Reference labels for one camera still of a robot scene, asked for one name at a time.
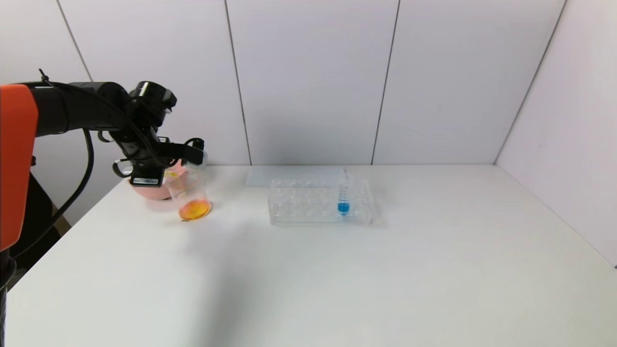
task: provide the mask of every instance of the panel seam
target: panel seam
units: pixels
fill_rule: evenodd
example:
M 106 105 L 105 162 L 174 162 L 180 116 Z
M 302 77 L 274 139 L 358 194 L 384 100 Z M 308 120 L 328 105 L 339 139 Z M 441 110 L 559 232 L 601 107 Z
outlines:
M 249 152 L 249 165 L 253 165 L 251 159 L 251 146 L 249 144 L 249 131 L 246 128 L 246 116 L 244 115 L 244 103 L 242 102 L 242 90 L 240 89 L 240 76 L 238 75 L 238 63 L 236 62 L 236 50 L 233 46 L 233 35 L 231 34 L 231 20 L 227 0 L 225 0 L 225 15 L 227 16 L 227 29 L 230 33 L 231 55 L 233 56 L 233 66 L 236 71 L 236 84 L 238 85 L 238 96 L 240 97 L 240 110 L 242 112 L 242 123 L 244 124 L 244 136 L 246 137 L 246 149 Z
M 567 3 L 568 3 L 568 0 L 564 0 L 563 1 L 563 6 L 561 7 L 561 11 L 559 12 L 559 16 L 557 17 L 557 21 L 555 22 L 555 27 L 553 27 L 553 32 L 550 34 L 549 42 L 546 44 L 546 48 L 544 48 L 544 53 L 542 53 L 542 58 L 540 59 L 540 64 L 538 64 L 538 67 L 536 68 L 536 72 L 534 73 L 534 77 L 531 79 L 531 83 L 529 84 L 529 88 L 527 88 L 527 92 L 525 93 L 525 97 L 523 98 L 523 102 L 521 102 L 521 105 L 519 106 L 518 111 L 516 112 L 516 116 L 512 120 L 512 123 L 510 125 L 510 129 L 508 130 L 508 134 L 505 136 L 505 139 L 503 139 L 503 143 L 501 145 L 501 148 L 499 148 L 499 152 L 497 152 L 497 156 L 495 156 L 495 161 L 493 162 L 493 165 L 497 165 L 497 159 L 499 159 L 499 156 L 501 155 L 501 153 L 503 151 L 503 148 L 505 147 L 506 142 L 508 142 L 508 139 L 509 139 L 510 135 L 512 134 L 512 130 L 514 129 L 514 126 L 516 125 L 516 120 L 518 119 L 519 115 L 521 114 L 521 110 L 523 110 L 523 106 L 525 105 L 525 101 L 527 100 L 527 97 L 529 96 L 529 92 L 531 91 L 531 87 L 534 85 L 534 82 L 536 81 L 536 77 L 538 76 L 538 72 L 540 71 L 540 66 L 542 66 L 542 63 L 544 62 L 544 57 L 546 57 L 546 52 L 549 51 L 550 43 L 553 41 L 553 36 L 555 36 L 555 32 L 557 31 L 557 26 L 559 26 L 559 21 L 561 20 L 561 15 L 563 15 L 563 10 L 566 8 L 566 4 Z
M 68 24 L 67 16 L 64 14 L 64 10 L 62 9 L 62 5 L 60 4 L 60 0 L 56 0 L 56 4 L 58 4 L 58 9 L 60 9 L 60 14 L 62 14 L 62 19 L 64 20 L 64 25 L 67 26 L 68 34 L 71 36 L 71 40 L 73 41 L 73 45 L 75 46 L 75 49 L 77 50 L 77 54 L 79 55 L 79 59 L 81 60 L 81 64 L 83 65 L 83 68 L 86 70 L 86 73 L 88 74 L 88 78 L 90 79 L 90 82 L 93 82 L 94 80 L 92 79 L 92 75 L 90 75 L 90 70 L 88 70 L 88 66 L 86 65 L 86 61 L 83 59 L 83 55 L 81 55 L 81 51 L 79 49 L 79 46 L 77 45 L 77 41 L 75 40 L 75 36 L 73 35 L 73 31 L 71 30 L 71 27 Z
M 392 48 L 394 47 L 394 36 L 396 35 L 396 24 L 399 21 L 400 0 L 396 6 L 396 16 L 394 17 L 394 29 L 392 31 L 392 42 L 390 43 L 390 55 L 387 58 L 386 78 L 384 79 L 384 89 L 381 93 L 381 104 L 379 105 L 379 117 L 377 118 L 377 129 L 375 131 L 375 142 L 373 143 L 373 155 L 371 156 L 371 165 L 375 161 L 375 149 L 377 148 L 377 136 L 379 134 L 379 124 L 381 123 L 381 111 L 384 107 L 384 98 L 386 97 L 387 76 L 390 71 L 390 61 L 392 60 Z

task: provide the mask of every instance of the black stand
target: black stand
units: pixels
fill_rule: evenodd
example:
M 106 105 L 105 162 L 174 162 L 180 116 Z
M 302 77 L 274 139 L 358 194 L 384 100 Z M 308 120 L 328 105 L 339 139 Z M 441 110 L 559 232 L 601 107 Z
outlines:
M 0 252 L 0 347 L 4 346 L 4 319 L 6 318 L 6 292 L 9 280 L 13 277 L 17 265 L 9 257 L 9 250 Z

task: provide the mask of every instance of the white table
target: white table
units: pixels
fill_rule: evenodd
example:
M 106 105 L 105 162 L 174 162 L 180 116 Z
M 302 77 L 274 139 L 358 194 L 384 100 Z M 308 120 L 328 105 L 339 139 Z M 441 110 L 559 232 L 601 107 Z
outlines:
M 384 227 L 272 227 L 248 167 L 195 222 L 122 182 L 9 292 L 7 346 L 617 346 L 617 270 L 499 168 L 348 169 Z

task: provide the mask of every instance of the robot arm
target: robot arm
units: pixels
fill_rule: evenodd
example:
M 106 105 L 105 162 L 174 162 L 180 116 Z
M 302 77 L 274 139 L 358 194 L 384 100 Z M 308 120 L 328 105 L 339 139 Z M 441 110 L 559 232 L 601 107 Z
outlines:
M 178 160 L 196 165 L 203 161 L 201 139 L 194 147 L 157 136 L 175 105 L 175 95 L 154 82 L 139 82 L 130 93 L 113 82 L 0 86 L 0 251 L 19 238 L 36 136 L 74 129 L 108 131 L 132 163 L 130 183 L 160 186 L 165 169 Z

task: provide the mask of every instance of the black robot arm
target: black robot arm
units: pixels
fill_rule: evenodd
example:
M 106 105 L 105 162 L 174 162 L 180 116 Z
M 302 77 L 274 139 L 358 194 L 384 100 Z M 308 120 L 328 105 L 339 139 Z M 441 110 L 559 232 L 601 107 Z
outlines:
M 165 169 L 180 159 L 202 164 L 202 140 L 190 146 L 157 136 L 176 97 L 154 82 L 139 82 L 130 93 L 114 82 L 23 84 L 38 106 L 37 136 L 81 128 L 108 131 L 133 165 L 132 185 L 160 186 Z

